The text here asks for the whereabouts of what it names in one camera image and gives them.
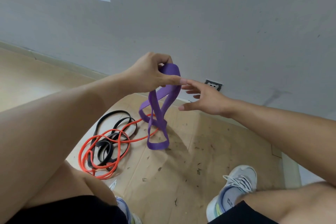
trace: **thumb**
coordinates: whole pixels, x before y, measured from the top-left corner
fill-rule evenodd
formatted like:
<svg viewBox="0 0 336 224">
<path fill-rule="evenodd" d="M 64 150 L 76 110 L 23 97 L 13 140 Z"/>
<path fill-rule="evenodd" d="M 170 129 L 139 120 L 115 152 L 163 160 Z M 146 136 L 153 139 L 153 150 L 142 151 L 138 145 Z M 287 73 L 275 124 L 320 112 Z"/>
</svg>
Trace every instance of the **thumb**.
<svg viewBox="0 0 336 224">
<path fill-rule="evenodd" d="M 199 110 L 199 101 L 185 103 L 178 107 L 180 111 L 192 111 L 192 110 Z"/>
<path fill-rule="evenodd" d="M 178 75 L 162 75 L 162 85 L 186 85 L 187 79 L 181 78 Z"/>
</svg>

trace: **sneaker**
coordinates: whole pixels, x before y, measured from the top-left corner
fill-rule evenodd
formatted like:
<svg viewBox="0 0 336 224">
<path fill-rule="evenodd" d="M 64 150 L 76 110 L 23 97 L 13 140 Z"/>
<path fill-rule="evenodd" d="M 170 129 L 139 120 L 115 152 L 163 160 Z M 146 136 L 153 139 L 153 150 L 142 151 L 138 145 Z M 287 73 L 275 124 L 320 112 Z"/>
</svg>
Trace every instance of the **sneaker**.
<svg viewBox="0 0 336 224">
<path fill-rule="evenodd" d="M 257 188 L 257 173 L 253 167 L 241 165 L 234 168 L 229 175 L 223 175 L 227 180 L 219 195 L 214 197 L 207 206 L 208 222 L 225 213 L 235 205 L 236 199 L 244 194 L 254 192 Z"/>
<path fill-rule="evenodd" d="M 122 210 L 123 213 L 126 215 L 128 224 L 142 224 L 141 219 L 134 213 L 131 213 L 126 202 L 121 197 L 115 197 L 115 199 L 117 200 L 120 210 Z"/>
</svg>

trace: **black shorts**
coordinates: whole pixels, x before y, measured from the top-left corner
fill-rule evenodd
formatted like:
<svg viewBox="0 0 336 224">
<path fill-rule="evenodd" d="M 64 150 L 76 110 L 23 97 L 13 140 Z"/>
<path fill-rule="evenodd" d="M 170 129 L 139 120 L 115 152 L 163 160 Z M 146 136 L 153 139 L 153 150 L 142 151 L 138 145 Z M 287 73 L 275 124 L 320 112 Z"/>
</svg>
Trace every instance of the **black shorts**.
<svg viewBox="0 0 336 224">
<path fill-rule="evenodd" d="M 104 223 L 127 224 L 125 214 L 95 196 L 72 197 L 21 210 L 7 224 L 22 223 Z M 254 211 L 244 201 L 209 224 L 276 224 Z"/>
</svg>

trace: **wall socket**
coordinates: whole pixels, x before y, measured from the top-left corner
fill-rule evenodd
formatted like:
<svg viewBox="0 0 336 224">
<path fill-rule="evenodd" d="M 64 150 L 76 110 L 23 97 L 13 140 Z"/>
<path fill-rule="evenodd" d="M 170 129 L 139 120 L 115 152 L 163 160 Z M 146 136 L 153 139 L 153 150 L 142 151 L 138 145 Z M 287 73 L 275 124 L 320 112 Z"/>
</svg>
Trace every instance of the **wall socket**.
<svg viewBox="0 0 336 224">
<path fill-rule="evenodd" d="M 218 82 L 213 82 L 210 80 L 205 80 L 205 84 L 210 85 L 211 87 L 214 87 L 217 91 L 220 91 L 223 84 L 220 84 Z"/>
</svg>

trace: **person's left hand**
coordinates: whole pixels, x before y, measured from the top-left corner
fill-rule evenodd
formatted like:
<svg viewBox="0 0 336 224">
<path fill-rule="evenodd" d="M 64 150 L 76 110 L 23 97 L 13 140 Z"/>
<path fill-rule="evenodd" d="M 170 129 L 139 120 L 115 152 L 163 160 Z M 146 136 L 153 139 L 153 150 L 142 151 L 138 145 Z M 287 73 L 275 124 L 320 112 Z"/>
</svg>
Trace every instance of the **person's left hand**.
<svg viewBox="0 0 336 224">
<path fill-rule="evenodd" d="M 184 85 L 186 79 L 177 75 L 166 75 L 159 72 L 159 65 L 173 63 L 167 54 L 148 52 L 129 69 L 121 73 L 123 89 L 128 93 L 149 92 L 159 86 Z"/>
</svg>

